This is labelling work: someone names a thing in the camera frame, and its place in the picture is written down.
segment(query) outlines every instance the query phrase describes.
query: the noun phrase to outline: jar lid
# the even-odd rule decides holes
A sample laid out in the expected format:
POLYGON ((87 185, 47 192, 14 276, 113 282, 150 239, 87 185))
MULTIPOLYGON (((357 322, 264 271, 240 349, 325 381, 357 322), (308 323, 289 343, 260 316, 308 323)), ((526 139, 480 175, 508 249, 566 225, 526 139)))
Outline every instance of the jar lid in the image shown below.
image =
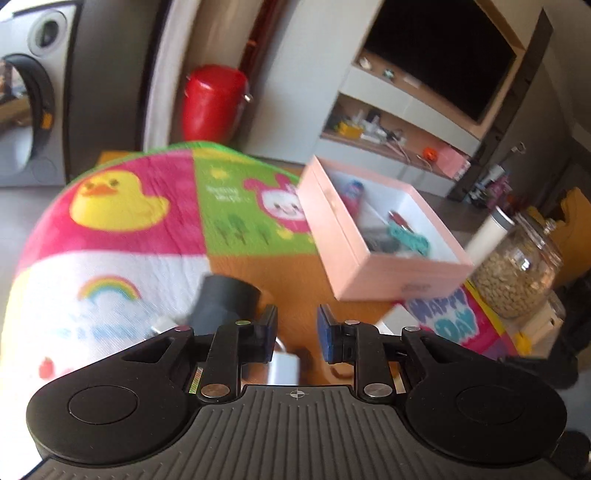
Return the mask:
POLYGON ((533 241, 535 246, 548 255, 548 259, 557 267, 562 266, 562 256, 556 244, 548 236, 550 232, 555 230, 556 222, 547 220, 545 225, 534 219, 527 212, 520 212, 515 215, 515 220, 524 228, 527 235, 533 241))

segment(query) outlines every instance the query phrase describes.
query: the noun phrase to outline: television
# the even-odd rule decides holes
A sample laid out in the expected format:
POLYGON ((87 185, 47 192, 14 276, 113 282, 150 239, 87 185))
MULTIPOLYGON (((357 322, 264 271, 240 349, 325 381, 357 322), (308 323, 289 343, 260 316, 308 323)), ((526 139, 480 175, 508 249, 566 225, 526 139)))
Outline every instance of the television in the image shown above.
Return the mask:
POLYGON ((384 0, 365 48, 480 122, 515 53, 475 0, 384 0))

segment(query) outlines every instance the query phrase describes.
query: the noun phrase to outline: white power adapter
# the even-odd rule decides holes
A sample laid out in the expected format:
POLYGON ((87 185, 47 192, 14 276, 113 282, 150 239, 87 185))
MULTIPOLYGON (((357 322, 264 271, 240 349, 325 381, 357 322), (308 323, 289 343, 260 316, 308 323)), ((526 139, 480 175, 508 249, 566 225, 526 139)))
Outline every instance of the white power adapter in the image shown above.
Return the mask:
POLYGON ((300 357, 287 353, 283 343, 277 339, 281 351, 273 352, 269 362, 267 385, 297 385, 300 382, 300 357))

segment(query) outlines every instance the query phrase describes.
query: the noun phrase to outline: metal screw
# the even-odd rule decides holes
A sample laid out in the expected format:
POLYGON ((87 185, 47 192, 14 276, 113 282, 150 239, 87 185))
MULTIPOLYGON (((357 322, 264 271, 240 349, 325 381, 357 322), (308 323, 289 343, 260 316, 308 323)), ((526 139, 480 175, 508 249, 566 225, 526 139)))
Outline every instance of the metal screw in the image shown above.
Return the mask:
POLYGON ((365 385, 363 391, 368 397, 372 398, 384 398, 393 392, 392 387, 385 383, 370 383, 365 385))
POLYGON ((221 383, 210 383, 201 389, 201 395, 207 398, 222 398, 230 393, 230 388, 221 383))

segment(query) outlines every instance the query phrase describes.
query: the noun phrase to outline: jar of nuts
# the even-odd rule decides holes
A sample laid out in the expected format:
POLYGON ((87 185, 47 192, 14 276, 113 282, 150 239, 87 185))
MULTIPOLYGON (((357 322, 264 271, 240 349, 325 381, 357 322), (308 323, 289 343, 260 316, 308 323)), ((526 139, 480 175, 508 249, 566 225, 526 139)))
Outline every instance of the jar of nuts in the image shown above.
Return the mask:
POLYGON ((562 266, 548 238, 554 228, 553 220, 542 226, 518 213, 514 229, 472 275, 480 296, 501 318, 533 314, 546 300, 562 266))

